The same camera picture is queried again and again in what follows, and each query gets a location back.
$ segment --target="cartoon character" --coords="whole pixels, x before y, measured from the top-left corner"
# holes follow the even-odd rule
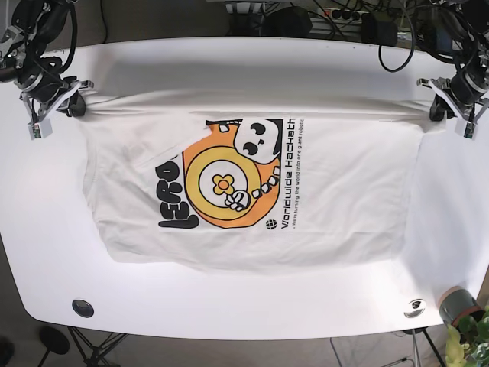
[[[235,136],[236,151],[259,164],[271,163],[280,153],[282,141],[276,123],[266,119],[243,119]]]
[[[222,228],[254,225],[280,191],[282,120],[207,122],[212,134],[183,152],[185,194],[198,216]]]

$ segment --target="flower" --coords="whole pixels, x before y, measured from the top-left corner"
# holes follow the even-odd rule
[[[230,174],[226,174],[224,177],[216,174],[212,181],[214,182],[214,192],[217,195],[227,193],[228,195],[235,192],[235,188],[232,186],[235,179]]]

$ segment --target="globe icon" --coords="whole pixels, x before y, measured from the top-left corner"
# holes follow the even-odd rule
[[[267,225],[267,229],[276,229],[277,221],[275,219],[269,219],[266,225]]]

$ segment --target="cartoon hand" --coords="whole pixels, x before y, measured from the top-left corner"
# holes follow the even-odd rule
[[[226,196],[224,204],[231,209],[241,212],[243,209],[247,209],[250,206],[250,195],[244,190],[237,190],[231,195]]]

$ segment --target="cartoon skull face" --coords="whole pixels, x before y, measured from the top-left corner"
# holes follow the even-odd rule
[[[236,151],[260,164],[269,164],[278,155],[277,125],[265,119],[243,119],[235,136]]]

